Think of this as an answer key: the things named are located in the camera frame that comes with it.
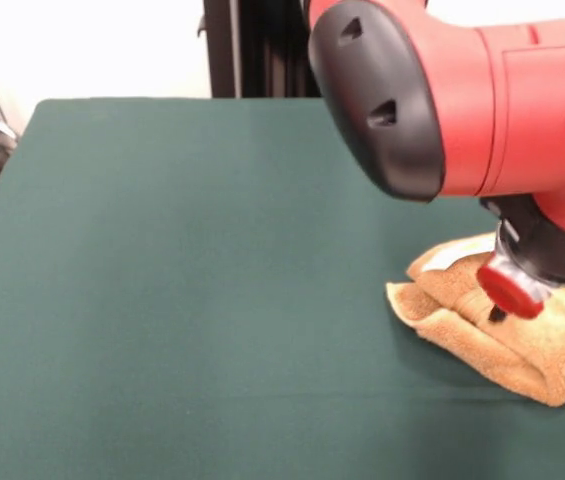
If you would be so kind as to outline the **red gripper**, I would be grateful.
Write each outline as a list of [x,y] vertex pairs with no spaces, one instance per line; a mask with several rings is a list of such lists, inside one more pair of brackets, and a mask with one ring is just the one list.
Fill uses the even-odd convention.
[[485,263],[476,278],[494,304],[488,316],[492,323],[504,321],[507,314],[535,318],[547,300],[547,286],[510,262]]

